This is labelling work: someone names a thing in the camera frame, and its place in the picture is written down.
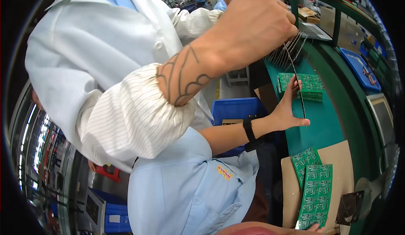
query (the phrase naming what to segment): logo on shirt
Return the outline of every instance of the logo on shirt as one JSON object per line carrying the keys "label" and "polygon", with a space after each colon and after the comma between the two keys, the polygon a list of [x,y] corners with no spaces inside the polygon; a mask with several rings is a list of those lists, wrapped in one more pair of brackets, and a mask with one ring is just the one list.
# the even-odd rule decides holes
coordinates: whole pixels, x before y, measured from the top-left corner
{"label": "logo on shirt", "polygon": [[224,170],[222,166],[218,165],[217,171],[224,176],[225,179],[229,180],[232,177],[232,174],[228,170]]}

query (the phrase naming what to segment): tattooed forearm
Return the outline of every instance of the tattooed forearm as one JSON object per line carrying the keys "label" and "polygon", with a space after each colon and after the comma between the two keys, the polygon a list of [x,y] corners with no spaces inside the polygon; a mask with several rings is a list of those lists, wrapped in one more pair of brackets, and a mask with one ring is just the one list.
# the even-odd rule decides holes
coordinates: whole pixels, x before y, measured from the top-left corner
{"label": "tattooed forearm", "polygon": [[165,97],[175,106],[185,105],[213,79],[204,72],[191,45],[159,66],[157,77]]}

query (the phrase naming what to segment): stack of circuit boards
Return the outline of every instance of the stack of circuit boards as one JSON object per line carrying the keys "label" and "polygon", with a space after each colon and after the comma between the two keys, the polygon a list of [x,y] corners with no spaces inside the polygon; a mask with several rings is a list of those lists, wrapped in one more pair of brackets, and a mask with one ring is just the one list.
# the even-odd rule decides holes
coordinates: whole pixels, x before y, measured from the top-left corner
{"label": "stack of circuit boards", "polygon": [[[294,74],[279,73],[277,76],[279,93],[284,94],[287,85]],[[318,75],[313,74],[297,74],[299,80],[302,81],[301,93],[304,100],[322,101],[323,91],[325,90],[321,79]]]}
{"label": "stack of circuit boards", "polygon": [[301,209],[296,229],[306,230],[313,224],[324,227],[331,202],[332,165],[322,165],[314,147],[291,157],[302,190]]}

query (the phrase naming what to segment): coat button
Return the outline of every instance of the coat button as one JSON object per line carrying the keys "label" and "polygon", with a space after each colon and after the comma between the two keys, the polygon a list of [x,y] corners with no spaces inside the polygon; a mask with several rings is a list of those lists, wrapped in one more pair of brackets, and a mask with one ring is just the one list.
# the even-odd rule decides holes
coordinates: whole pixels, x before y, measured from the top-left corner
{"label": "coat button", "polygon": [[163,47],[163,43],[162,42],[156,42],[156,44],[155,44],[155,48],[156,49],[161,49]]}

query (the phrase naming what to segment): red stool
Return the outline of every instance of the red stool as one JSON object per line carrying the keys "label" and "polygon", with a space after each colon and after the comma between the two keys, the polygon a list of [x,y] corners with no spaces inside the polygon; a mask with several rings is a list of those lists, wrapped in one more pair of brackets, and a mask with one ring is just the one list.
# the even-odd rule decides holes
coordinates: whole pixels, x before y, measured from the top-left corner
{"label": "red stool", "polygon": [[96,173],[99,173],[107,178],[110,178],[115,182],[118,182],[118,183],[121,182],[121,179],[118,177],[119,169],[117,167],[115,167],[114,173],[111,174],[111,173],[107,172],[107,169],[97,166]]}

